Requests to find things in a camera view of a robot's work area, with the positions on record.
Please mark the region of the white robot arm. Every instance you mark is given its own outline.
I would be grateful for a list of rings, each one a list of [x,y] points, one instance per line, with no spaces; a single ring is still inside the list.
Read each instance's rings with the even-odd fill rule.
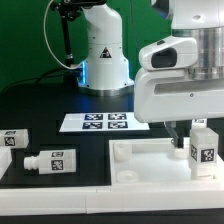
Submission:
[[[140,50],[134,80],[117,12],[105,4],[84,10],[85,86],[113,93],[133,85],[134,114],[142,123],[224,117],[224,0],[151,0],[150,6],[171,21],[171,35]]]

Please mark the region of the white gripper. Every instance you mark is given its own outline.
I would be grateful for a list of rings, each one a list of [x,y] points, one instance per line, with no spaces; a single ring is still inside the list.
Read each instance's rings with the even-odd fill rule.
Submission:
[[[184,138],[175,121],[224,117],[224,78],[189,80],[184,69],[141,68],[135,79],[134,115],[141,123],[165,122],[172,144],[182,148]]]

